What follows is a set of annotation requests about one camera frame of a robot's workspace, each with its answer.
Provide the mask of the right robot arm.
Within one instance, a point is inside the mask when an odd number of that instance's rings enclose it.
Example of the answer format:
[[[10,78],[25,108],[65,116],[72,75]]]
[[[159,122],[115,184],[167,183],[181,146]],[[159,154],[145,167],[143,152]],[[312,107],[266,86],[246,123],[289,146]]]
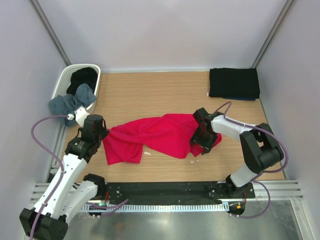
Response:
[[[190,145],[202,148],[207,154],[214,147],[218,135],[226,135],[241,144],[244,164],[226,178],[225,192],[231,198],[241,195],[253,180],[282,160],[288,151],[266,123],[248,124],[228,118],[225,113],[208,113],[203,107],[193,113],[198,124]]]

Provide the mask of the red t shirt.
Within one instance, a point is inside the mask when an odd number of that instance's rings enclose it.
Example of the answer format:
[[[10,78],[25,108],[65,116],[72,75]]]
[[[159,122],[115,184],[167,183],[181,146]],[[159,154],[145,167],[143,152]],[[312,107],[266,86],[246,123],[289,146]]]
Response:
[[[168,113],[112,127],[102,141],[106,162],[138,164],[144,146],[177,159],[184,159],[189,153],[197,157],[204,153],[197,143],[190,144],[197,127],[190,113]]]

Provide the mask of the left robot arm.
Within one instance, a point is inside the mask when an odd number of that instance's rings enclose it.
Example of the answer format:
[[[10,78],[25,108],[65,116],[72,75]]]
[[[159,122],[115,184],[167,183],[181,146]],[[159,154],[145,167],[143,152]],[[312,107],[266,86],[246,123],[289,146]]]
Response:
[[[76,189],[73,186],[108,133],[101,115],[86,116],[76,137],[68,143],[58,172],[45,192],[31,209],[24,208],[20,213],[22,228],[31,240],[64,239],[81,208],[89,200],[105,196],[105,179],[95,174],[87,174]]]

